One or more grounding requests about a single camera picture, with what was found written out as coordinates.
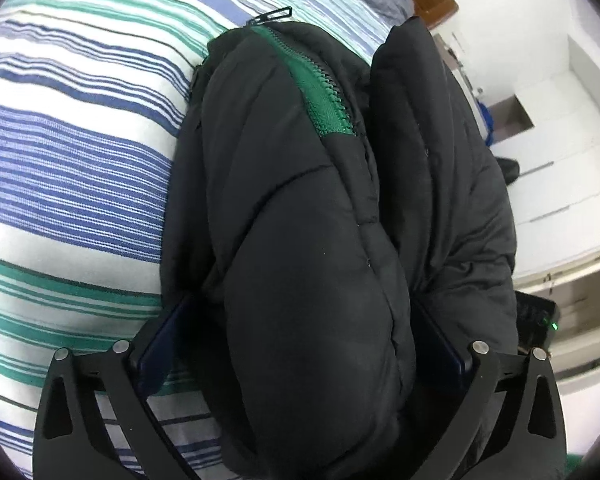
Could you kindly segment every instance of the bed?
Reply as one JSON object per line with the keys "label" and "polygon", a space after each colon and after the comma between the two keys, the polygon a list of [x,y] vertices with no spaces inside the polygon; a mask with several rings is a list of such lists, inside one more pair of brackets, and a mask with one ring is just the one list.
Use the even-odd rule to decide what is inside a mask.
{"label": "bed", "polygon": [[[370,62],[390,24],[363,0],[6,0],[0,9],[0,444],[32,478],[57,348],[101,351],[160,309],[160,234],[206,43],[292,6]],[[122,459],[140,471],[106,397]],[[178,363],[149,404],[200,478],[235,478]]]}

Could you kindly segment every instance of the black puffer jacket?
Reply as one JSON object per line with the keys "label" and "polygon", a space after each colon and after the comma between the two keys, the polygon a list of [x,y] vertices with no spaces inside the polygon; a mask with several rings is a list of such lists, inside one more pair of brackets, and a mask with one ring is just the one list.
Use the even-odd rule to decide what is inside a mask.
{"label": "black puffer jacket", "polygon": [[410,295],[467,342],[515,352],[515,247],[500,170],[419,19],[370,70],[306,24],[209,44],[162,290],[205,300],[198,381],[232,449],[268,475],[344,478],[409,431]]}

